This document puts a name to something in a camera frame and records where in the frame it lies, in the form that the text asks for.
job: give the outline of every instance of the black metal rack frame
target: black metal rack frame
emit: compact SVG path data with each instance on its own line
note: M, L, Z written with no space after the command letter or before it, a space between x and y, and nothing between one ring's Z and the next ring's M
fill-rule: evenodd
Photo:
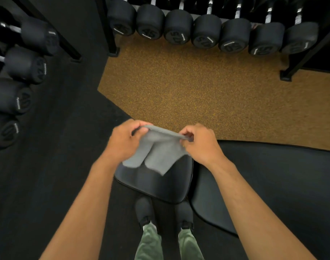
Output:
M280 71L280 80L291 81L292 76L301 68L307 70L317 71L303 67L316 53L320 51L328 42L330 42L330 0L322 0L323 7L320 13L319 25L320 34L317 43L310 49L289 56L289 67L286 70ZM95 0L102 28L107 42L108 55L117 57L119 55L119 48L116 46L114 34L107 21L107 5L106 0Z
M12 1L15 2L28 16L35 17L52 25L29 0ZM82 55L63 37L63 35L58 32L58 30L57 33L60 39L60 46L72 57L73 61L80 62Z

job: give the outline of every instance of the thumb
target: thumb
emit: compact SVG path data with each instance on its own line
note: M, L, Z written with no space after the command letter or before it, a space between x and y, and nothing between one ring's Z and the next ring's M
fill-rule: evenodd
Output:
M193 142L189 142L187 140L180 140L180 144L185 148L187 152L190 153L191 148L193 147Z
M140 128L138 131L136 131L136 133L133 135L133 139L135 139L136 141L140 141L140 139L146 135L148 132L148 128L146 127L142 127Z

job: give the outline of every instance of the shoe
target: shoe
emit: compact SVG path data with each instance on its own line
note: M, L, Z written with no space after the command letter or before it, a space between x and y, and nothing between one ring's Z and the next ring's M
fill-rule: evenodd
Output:
M158 225L155 219L154 208L152 204L152 200L147 196L141 196L136 200L135 203L135 211L137 221L143 229L146 224L149 224L152 221L158 230Z
M181 230L190 229L194 232L194 213L188 201L183 201L175 206L177 234Z

